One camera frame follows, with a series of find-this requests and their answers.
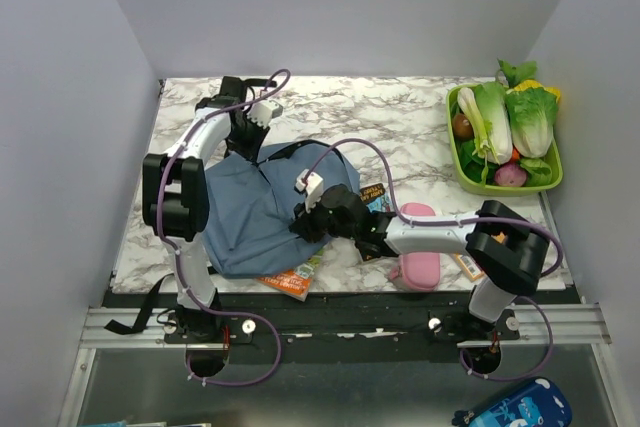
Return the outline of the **blue student backpack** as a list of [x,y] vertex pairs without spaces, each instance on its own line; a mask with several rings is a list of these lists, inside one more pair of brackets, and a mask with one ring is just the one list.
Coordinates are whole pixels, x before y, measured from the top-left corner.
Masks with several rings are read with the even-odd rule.
[[295,190],[299,174],[309,169],[331,185],[360,188],[351,163],[325,143],[305,139],[267,145],[256,162],[236,153],[225,158],[218,146],[205,166],[210,212],[201,235],[208,270],[225,278],[267,277],[296,267],[327,241],[307,243],[289,231],[294,208],[303,202]]

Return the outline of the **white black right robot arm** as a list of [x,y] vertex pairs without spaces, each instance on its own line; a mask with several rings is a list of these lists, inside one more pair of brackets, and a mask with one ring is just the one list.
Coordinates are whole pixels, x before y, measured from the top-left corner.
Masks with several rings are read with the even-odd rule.
[[328,189],[299,181],[303,202],[294,208],[290,230],[308,243],[326,236],[351,240],[361,255],[400,257],[415,253],[466,255],[486,279],[472,291],[460,326],[480,339],[520,296],[533,295],[542,277],[551,234],[499,201],[470,213],[418,216],[371,211],[346,185]]

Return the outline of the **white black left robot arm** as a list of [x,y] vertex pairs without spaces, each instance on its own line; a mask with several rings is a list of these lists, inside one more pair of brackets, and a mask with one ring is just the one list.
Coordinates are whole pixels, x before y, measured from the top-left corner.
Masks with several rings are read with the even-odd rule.
[[280,87],[275,77],[224,77],[214,96],[196,104],[179,139],[143,160],[143,221],[168,252],[177,283],[177,305],[164,325],[171,342],[208,343],[229,332],[201,240],[210,212],[205,166],[220,145],[256,158],[270,122],[282,113],[270,99]]

